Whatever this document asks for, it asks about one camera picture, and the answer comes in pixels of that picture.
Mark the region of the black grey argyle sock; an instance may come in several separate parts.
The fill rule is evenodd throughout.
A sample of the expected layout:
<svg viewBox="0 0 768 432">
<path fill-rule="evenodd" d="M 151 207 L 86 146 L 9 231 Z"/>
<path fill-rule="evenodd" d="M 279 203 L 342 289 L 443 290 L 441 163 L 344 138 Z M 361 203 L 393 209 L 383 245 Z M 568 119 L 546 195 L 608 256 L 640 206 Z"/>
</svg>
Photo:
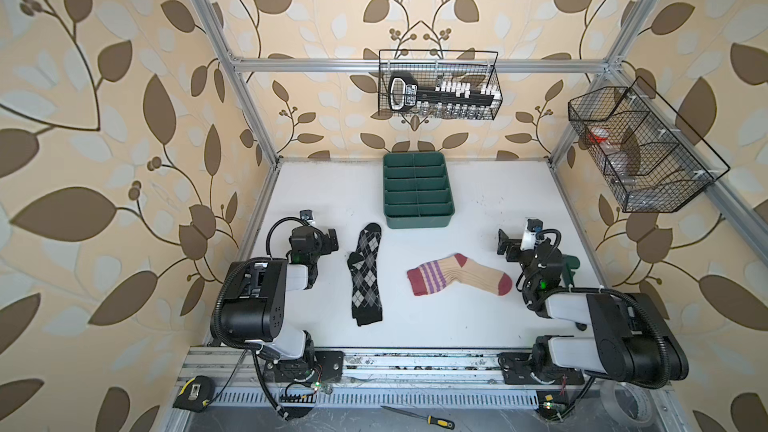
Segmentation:
<svg viewBox="0 0 768 432">
<path fill-rule="evenodd" d="M 369 223 L 360 231 L 356 249 L 347 259 L 352 279 L 351 311 L 358 327 L 383 320 L 377 270 L 381 239 L 380 225 Z"/>
</svg>

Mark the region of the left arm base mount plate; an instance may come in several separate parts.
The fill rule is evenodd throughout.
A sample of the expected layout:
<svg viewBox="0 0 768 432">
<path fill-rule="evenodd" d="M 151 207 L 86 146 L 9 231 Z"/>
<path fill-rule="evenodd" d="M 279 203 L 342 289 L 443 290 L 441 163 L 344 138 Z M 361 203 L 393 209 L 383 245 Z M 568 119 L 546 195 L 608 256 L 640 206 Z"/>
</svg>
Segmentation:
<svg viewBox="0 0 768 432">
<path fill-rule="evenodd" d="M 277 383 L 336 383 L 343 374 L 344 358 L 340 350 L 310 350 L 299 359 L 268 361 L 266 376 Z"/>
</svg>

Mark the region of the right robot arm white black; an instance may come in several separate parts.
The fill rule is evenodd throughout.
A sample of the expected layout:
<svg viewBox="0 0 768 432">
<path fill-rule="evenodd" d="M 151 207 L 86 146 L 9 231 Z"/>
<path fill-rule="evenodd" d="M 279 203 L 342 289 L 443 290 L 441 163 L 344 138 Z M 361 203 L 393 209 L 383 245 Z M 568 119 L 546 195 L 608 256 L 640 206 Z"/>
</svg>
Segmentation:
<svg viewBox="0 0 768 432">
<path fill-rule="evenodd" d="M 687 378 L 688 358 L 651 297 L 576 286 L 580 262 L 560 251 L 560 240 L 559 230 L 537 220 L 519 238 L 498 233 L 498 254 L 521 268 L 516 289 L 525 307 L 582 333 L 542 335 L 528 353 L 499 354 L 504 383 L 582 385 L 597 378 L 659 389 Z"/>
</svg>

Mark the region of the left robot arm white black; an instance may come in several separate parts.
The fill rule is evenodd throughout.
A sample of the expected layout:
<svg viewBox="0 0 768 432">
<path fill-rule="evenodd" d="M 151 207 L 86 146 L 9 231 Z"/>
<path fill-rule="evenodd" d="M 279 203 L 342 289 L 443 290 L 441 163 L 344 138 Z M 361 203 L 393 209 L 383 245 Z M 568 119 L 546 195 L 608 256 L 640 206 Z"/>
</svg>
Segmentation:
<svg viewBox="0 0 768 432">
<path fill-rule="evenodd" d="M 286 296 L 312 289 L 319 260 L 338 250 L 336 230 L 317 228 L 309 210 L 276 221 L 264 256 L 230 265 L 212 312 L 212 336 L 290 372 L 313 371 L 313 339 L 285 323 Z"/>
</svg>

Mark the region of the beige sock maroon purple stripes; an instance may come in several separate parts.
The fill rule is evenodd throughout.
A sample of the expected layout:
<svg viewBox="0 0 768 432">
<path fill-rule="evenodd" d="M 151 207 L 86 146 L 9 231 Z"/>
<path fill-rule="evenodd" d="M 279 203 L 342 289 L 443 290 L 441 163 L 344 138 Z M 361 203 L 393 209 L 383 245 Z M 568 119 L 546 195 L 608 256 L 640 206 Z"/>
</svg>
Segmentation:
<svg viewBox="0 0 768 432">
<path fill-rule="evenodd" d="M 415 296 L 436 294 L 454 282 L 497 296 L 507 295 L 513 288 L 507 273 L 481 265 L 460 253 L 410 269 L 407 278 Z"/>
</svg>

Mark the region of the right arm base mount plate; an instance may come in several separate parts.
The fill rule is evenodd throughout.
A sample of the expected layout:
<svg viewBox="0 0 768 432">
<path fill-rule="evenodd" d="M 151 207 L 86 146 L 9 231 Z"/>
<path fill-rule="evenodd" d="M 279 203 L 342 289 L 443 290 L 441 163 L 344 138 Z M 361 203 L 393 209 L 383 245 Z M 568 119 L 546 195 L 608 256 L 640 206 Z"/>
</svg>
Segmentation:
<svg viewBox="0 0 768 432">
<path fill-rule="evenodd" d="M 557 388 L 585 384 L 584 375 L 578 370 L 535 363 L 530 352 L 503 352 L 497 356 L 497 363 L 505 385 Z"/>
</svg>

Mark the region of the green plastic divided tray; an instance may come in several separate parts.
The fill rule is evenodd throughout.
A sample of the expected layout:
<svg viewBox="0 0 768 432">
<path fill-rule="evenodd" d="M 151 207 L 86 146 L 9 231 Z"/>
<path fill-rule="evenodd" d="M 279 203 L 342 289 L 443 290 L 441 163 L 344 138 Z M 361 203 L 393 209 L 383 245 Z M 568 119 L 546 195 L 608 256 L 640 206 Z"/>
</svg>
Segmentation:
<svg viewBox="0 0 768 432">
<path fill-rule="evenodd" d="M 447 227 L 455 205 L 444 155 L 441 152 L 386 154 L 383 157 L 383 212 L 390 229 Z"/>
</svg>

